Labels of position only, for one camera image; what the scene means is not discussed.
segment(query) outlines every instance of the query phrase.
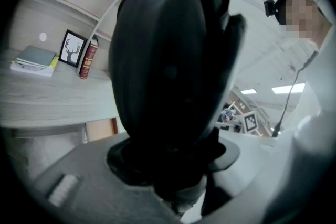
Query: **red book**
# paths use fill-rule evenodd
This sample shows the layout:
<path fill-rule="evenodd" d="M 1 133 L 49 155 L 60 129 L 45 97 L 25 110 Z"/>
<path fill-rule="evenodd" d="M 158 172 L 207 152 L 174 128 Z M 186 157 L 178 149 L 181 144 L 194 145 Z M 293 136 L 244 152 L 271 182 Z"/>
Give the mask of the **red book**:
<path fill-rule="evenodd" d="M 82 62 L 82 66 L 80 67 L 79 77 L 81 79 L 87 79 L 89 75 L 89 70 L 92 64 L 93 57 L 98 49 L 98 40 L 96 38 L 92 38 L 90 45 L 85 53 L 84 60 Z"/>

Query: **notebook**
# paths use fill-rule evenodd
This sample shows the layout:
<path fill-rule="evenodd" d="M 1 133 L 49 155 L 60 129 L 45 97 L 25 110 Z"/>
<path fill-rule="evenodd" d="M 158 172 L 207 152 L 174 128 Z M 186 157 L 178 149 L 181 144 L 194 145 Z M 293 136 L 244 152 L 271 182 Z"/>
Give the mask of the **notebook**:
<path fill-rule="evenodd" d="M 55 54 L 55 52 L 50 50 L 28 46 L 20 52 L 16 59 L 20 62 L 26 62 L 41 67 L 48 67 Z"/>
<path fill-rule="evenodd" d="M 54 59 L 52 60 L 51 64 L 50 64 L 50 66 L 48 66 L 48 67 L 35 67 L 35 66 L 30 66 L 30 65 L 22 65 L 22 64 L 18 63 L 17 60 L 14 60 L 12 62 L 12 64 L 10 65 L 10 69 L 12 69 L 14 71 L 24 72 L 24 73 L 31 73 L 31 74 L 51 77 L 53 75 L 54 70 L 55 70 L 57 61 L 58 61 L 58 57 L 55 56 Z"/>
<path fill-rule="evenodd" d="M 25 61 L 20 61 L 20 60 L 16 60 L 16 62 L 19 63 L 19 64 L 21 64 L 21 65 L 46 68 L 46 66 L 44 66 L 44 65 L 38 65 L 36 63 L 30 63 L 30 62 L 25 62 Z"/>

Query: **fluorescent light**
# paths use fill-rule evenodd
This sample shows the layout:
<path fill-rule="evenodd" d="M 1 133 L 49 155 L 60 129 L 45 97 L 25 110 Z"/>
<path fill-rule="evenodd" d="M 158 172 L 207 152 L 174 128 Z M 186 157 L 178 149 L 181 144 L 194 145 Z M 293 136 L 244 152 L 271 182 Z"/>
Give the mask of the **fluorescent light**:
<path fill-rule="evenodd" d="M 252 94 L 252 93 L 257 93 L 255 89 L 249 89 L 249 90 L 244 90 L 241 91 L 242 94 Z"/>
<path fill-rule="evenodd" d="M 295 84 L 293 89 L 292 89 L 292 93 L 303 92 L 303 90 L 305 88 L 305 85 L 306 85 L 305 83 Z M 289 93 L 291 87 L 292 87 L 292 85 L 282 86 L 282 87 L 274 87 L 274 88 L 272 88 L 272 90 L 276 94 Z"/>

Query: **black cable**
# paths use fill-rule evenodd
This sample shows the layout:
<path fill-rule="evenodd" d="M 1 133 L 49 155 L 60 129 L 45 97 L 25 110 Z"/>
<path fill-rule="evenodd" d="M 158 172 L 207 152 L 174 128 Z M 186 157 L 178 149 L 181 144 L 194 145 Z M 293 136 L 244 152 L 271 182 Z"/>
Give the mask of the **black cable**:
<path fill-rule="evenodd" d="M 279 131 L 280 131 L 280 128 L 281 128 L 281 123 L 282 123 L 282 119 L 284 118 L 283 116 L 285 115 L 285 112 L 287 110 L 287 106 L 288 106 L 288 101 L 289 101 L 289 98 L 290 98 L 290 94 L 292 93 L 292 89 L 296 83 L 296 81 L 298 80 L 298 77 L 299 77 L 299 73 L 305 69 L 311 62 L 312 60 L 316 57 L 316 55 L 318 54 L 317 51 L 314 51 L 313 54 L 309 57 L 309 59 L 307 60 L 307 62 L 304 63 L 303 67 L 301 69 L 298 70 L 298 72 L 296 73 L 296 77 L 294 79 L 294 82 L 292 84 L 292 87 L 290 88 L 290 91 L 289 91 L 289 94 L 287 96 L 287 99 L 286 99 L 286 103 L 285 103 L 285 107 L 284 107 L 284 110 L 282 112 L 282 115 L 281 115 L 281 118 L 280 118 L 280 121 L 278 122 L 277 125 L 275 125 L 274 127 L 274 131 L 272 133 L 272 137 L 277 137 L 278 134 L 279 134 Z"/>

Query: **desk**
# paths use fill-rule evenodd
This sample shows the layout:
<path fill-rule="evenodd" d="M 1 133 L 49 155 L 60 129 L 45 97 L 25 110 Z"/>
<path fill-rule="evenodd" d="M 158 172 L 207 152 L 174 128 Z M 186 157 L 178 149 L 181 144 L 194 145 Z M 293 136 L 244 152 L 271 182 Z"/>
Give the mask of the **desk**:
<path fill-rule="evenodd" d="M 58 61 L 51 78 L 10 70 L 19 51 L 0 54 L 0 126 L 13 129 L 74 125 L 118 116 L 105 71 L 91 68 L 82 80 Z"/>

